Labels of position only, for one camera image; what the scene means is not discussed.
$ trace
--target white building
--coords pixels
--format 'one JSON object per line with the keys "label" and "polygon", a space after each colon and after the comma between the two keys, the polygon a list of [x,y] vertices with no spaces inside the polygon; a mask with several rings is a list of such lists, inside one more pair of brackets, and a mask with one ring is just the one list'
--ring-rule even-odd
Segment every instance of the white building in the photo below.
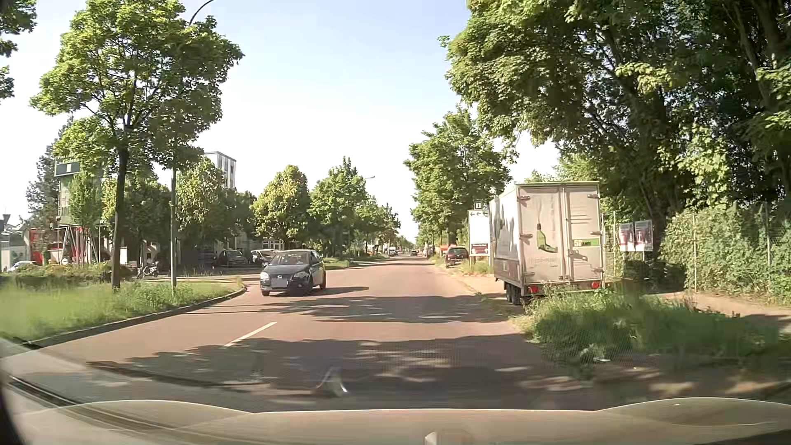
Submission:
{"label": "white building", "polygon": [[225,176],[225,186],[234,188],[237,186],[237,160],[219,151],[207,151],[204,155],[214,163],[217,168],[222,170]]}

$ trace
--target car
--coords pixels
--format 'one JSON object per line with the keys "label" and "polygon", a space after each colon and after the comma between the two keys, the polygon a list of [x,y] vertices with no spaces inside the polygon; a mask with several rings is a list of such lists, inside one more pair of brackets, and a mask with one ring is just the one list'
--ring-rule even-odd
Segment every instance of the car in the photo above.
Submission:
{"label": "car", "polygon": [[11,266],[11,267],[8,269],[8,272],[15,272],[15,271],[16,271],[17,269],[19,269],[20,267],[22,267],[22,266],[26,266],[26,265],[28,265],[28,264],[34,264],[34,265],[36,265],[36,266],[41,266],[41,264],[38,264],[38,263],[37,263],[37,262],[35,262],[35,261],[17,261],[17,262],[16,262],[16,263],[15,263],[13,266]]}
{"label": "car", "polygon": [[250,254],[252,255],[252,263],[261,266],[262,268],[266,267],[270,261],[272,261],[272,257],[278,252],[278,250],[274,249],[257,249],[252,250]]}
{"label": "car", "polygon": [[242,252],[234,249],[223,249],[214,258],[215,266],[226,266],[231,268],[233,266],[244,266],[247,263],[247,258],[242,255]]}
{"label": "car", "polygon": [[445,254],[445,267],[449,268],[451,266],[455,266],[456,264],[461,263],[462,261],[468,259],[470,257],[470,253],[467,251],[466,248],[454,245],[448,252]]}
{"label": "car", "polygon": [[286,295],[307,295],[318,286],[327,288],[324,260],[311,249],[291,249],[277,252],[263,268],[260,276],[261,295],[284,292]]}

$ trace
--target grass median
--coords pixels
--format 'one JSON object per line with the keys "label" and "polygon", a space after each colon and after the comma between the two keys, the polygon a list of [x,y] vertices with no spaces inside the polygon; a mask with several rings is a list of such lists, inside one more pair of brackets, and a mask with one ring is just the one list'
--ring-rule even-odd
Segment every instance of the grass median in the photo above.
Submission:
{"label": "grass median", "polygon": [[551,359],[588,375],[595,363],[635,352],[670,356],[685,367],[766,365],[789,351],[776,325],[650,295],[559,292],[535,300],[514,321]]}
{"label": "grass median", "polygon": [[25,340],[102,325],[139,315],[227,295],[240,286],[232,283],[125,283],[113,293],[109,284],[49,288],[32,291],[6,286],[0,290],[0,332]]}

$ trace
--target asphalt road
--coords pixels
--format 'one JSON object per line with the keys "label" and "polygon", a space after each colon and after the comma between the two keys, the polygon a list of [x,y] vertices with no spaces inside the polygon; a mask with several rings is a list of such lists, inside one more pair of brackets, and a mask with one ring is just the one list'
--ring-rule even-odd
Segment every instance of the asphalt road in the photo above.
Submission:
{"label": "asphalt road", "polygon": [[[264,297],[251,280],[215,306],[20,354],[8,366],[80,401],[248,411],[606,405],[423,258],[329,271],[327,283],[305,297]],[[346,395],[315,392],[330,369]]]}

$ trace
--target street lamp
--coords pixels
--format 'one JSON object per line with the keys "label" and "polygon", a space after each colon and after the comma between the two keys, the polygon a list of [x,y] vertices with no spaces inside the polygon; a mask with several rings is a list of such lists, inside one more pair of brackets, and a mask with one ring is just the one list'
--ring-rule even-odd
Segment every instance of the street lamp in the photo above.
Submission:
{"label": "street lamp", "polygon": [[[200,10],[203,9],[204,6],[208,5],[209,3],[213,2],[214,0],[208,0],[204,2],[198,10],[192,14],[189,23],[187,23],[187,27],[192,26],[192,22],[195,21],[195,17],[198,15]],[[170,177],[170,287],[172,292],[176,292],[176,148],[173,147],[173,169],[172,174]]]}

